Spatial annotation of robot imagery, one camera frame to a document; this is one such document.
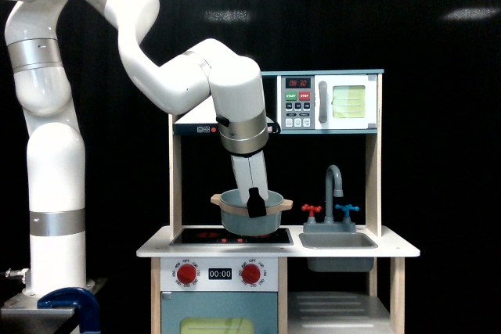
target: red faucet handle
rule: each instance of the red faucet handle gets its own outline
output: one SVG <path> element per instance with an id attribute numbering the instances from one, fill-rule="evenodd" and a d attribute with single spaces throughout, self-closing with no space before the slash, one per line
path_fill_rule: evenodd
<path id="1" fill-rule="evenodd" d="M 307 211 L 310 210 L 310 217 L 314 217 L 315 213 L 320 213 L 322 211 L 322 207 L 314 207 L 312 205 L 308 205 L 307 203 L 301 207 L 301 210 Z"/>

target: yellow oven window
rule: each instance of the yellow oven window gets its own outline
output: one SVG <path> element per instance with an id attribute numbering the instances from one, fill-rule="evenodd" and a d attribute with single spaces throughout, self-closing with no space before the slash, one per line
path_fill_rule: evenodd
<path id="1" fill-rule="evenodd" d="M 185 318 L 181 334 L 254 334 L 254 325 L 248 318 Z"/>
<path id="2" fill-rule="evenodd" d="M 333 86 L 332 109 L 334 119 L 366 117 L 366 87 Z"/>

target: black curtain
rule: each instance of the black curtain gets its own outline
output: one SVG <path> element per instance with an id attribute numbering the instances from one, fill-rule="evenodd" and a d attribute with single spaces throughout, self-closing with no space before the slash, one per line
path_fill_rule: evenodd
<path id="1" fill-rule="evenodd" d="M 0 2 L 2 20 L 12 6 Z M 421 250 L 406 261 L 406 332 L 490 332 L 488 297 L 499 289 L 490 265 L 499 237 L 501 0 L 160 0 L 160 7 L 142 43 L 159 65 L 216 38 L 262 70 L 384 69 L 383 224 Z M 58 35 L 87 151 L 88 275 L 109 278 L 103 332 L 147 332 L 150 261 L 135 251 L 168 223 L 167 116 L 130 82 L 117 32 L 83 0 L 70 0 Z M 265 90 L 273 114 L 274 93 Z M 3 270 L 29 265 L 27 133 L 5 46 L 0 101 Z M 273 136 L 265 150 L 270 188 L 298 204 L 283 223 L 305 220 L 299 204 L 322 204 L 332 163 L 341 165 L 352 203 L 363 205 L 362 152 L 360 136 Z M 183 155 L 183 219 L 217 223 L 208 199 L 232 187 L 229 157 L 217 137 L 183 139 Z M 389 307 L 387 260 L 380 264 Z M 291 290 L 363 282 L 321 277 L 319 284 L 290 260 Z"/>

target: red button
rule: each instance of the red button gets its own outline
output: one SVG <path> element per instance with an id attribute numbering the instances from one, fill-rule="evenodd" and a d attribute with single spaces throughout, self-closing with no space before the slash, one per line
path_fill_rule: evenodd
<path id="1" fill-rule="evenodd" d="M 300 101 L 309 101 L 310 100 L 310 92 L 299 92 L 299 100 Z"/>

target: oven door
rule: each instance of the oven door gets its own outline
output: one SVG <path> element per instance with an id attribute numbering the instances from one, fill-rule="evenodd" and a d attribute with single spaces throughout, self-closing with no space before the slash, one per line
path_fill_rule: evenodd
<path id="1" fill-rule="evenodd" d="M 163 294 L 161 332 L 275 334 L 278 332 L 278 294 L 197 291 Z"/>
<path id="2" fill-rule="evenodd" d="M 376 74 L 315 76 L 315 129 L 376 127 Z"/>

